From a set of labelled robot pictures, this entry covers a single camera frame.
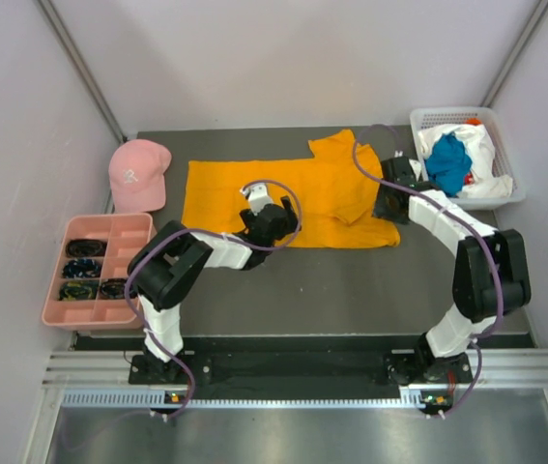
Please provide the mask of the orange t shirt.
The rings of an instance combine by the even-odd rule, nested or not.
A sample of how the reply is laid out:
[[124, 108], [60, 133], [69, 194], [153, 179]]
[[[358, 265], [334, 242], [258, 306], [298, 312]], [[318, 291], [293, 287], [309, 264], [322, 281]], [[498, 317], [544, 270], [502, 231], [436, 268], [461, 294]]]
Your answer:
[[307, 142], [310, 159], [192, 161], [188, 164], [182, 223], [213, 232], [244, 227], [240, 211], [248, 204], [240, 189], [259, 180], [279, 181], [299, 198], [302, 231], [299, 248], [366, 249], [397, 247], [396, 226], [372, 216], [379, 185], [364, 176], [352, 151], [369, 174], [382, 177], [378, 155], [368, 144], [355, 145], [350, 129]]

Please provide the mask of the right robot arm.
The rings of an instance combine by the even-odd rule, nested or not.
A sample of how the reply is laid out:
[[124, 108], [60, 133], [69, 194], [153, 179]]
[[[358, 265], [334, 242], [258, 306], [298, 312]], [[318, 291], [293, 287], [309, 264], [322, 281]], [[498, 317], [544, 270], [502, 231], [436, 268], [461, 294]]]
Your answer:
[[452, 307], [419, 337], [412, 353], [388, 355], [385, 363], [398, 385], [439, 382], [462, 367], [473, 341], [530, 302], [524, 239], [514, 229], [500, 231], [476, 220], [419, 181], [405, 156], [385, 160], [382, 170], [374, 216], [423, 227], [454, 257]]

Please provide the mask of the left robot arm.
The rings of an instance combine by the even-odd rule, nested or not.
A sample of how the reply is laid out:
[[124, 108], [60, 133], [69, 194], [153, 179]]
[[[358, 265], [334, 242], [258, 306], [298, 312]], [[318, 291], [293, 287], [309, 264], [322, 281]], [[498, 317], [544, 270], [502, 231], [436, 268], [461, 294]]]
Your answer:
[[214, 234], [168, 222], [134, 256], [128, 267], [129, 293], [144, 315], [145, 350], [150, 371], [162, 383], [183, 374], [181, 303], [205, 269], [248, 271], [272, 254], [275, 243], [299, 231], [298, 214], [289, 197], [275, 203], [267, 193], [251, 193], [240, 212], [244, 229]]

